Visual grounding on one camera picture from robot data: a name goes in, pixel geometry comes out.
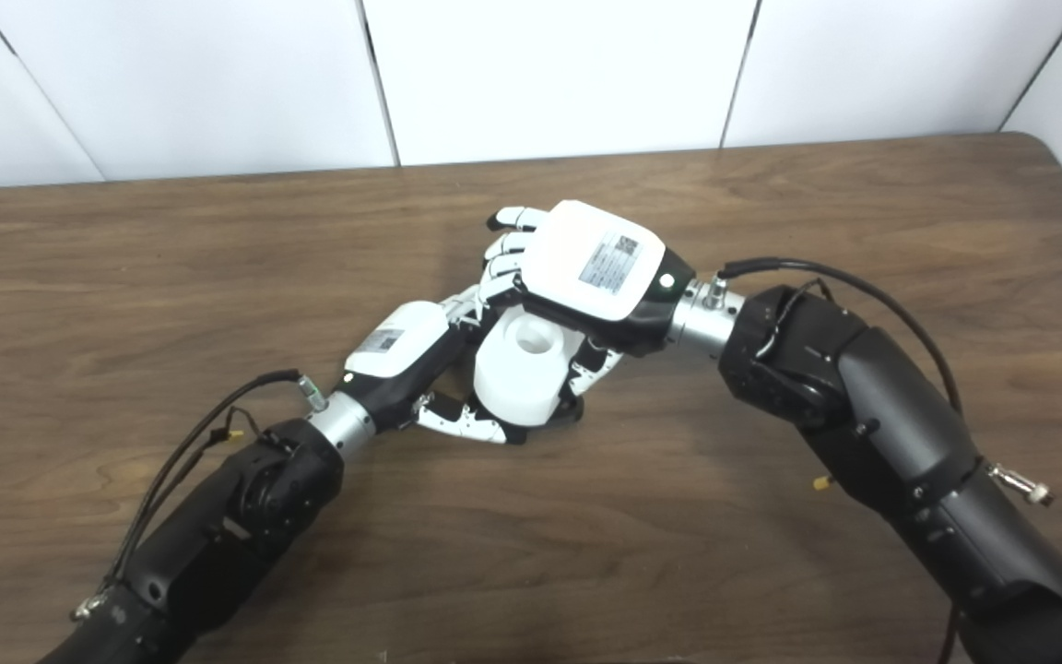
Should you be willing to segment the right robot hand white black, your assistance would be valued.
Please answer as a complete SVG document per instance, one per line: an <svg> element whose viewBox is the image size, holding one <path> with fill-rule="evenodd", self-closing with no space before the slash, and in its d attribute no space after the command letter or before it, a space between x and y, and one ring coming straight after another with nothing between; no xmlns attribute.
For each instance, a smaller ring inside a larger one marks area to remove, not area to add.
<svg viewBox="0 0 1062 664"><path fill-rule="evenodd" d="M556 388L565 407L623 356L666 347L695 270L653 231L578 200L550 210L501 207L486 227L499 236L483 254L478 310L519 305L582 333Z"/></svg>

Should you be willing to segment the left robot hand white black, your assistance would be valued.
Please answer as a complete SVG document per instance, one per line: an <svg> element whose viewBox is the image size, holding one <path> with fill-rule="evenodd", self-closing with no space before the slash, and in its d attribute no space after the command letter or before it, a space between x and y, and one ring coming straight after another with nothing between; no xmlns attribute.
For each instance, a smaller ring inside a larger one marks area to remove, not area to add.
<svg viewBox="0 0 1062 664"><path fill-rule="evenodd" d="M472 359L496 325L497 314L478 306L477 287L441 302L400 305L354 350L336 394L366 412L377 433L418 425L463 440L523 445L525 426L499 420L476 394L465 401L440 394L439 377Z"/></svg>

